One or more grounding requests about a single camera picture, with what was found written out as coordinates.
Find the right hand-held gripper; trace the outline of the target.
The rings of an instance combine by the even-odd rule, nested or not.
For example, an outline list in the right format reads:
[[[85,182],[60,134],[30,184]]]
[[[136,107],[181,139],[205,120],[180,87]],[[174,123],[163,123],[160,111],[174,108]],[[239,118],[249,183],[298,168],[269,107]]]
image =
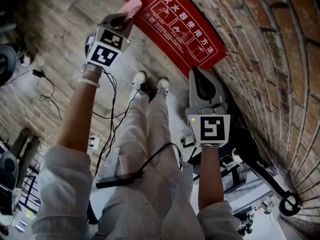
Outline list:
[[[209,104],[202,105],[204,100]],[[229,141],[231,116],[225,100],[220,81],[212,73],[193,66],[189,71],[189,107],[185,113],[195,147],[219,148]]]

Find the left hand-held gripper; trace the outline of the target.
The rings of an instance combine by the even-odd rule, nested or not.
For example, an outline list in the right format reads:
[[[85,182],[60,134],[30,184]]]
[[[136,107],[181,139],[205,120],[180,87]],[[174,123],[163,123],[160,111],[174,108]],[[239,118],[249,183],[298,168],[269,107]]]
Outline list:
[[[129,47],[129,35],[134,25],[126,13],[107,15],[85,41],[87,62],[110,67]]]

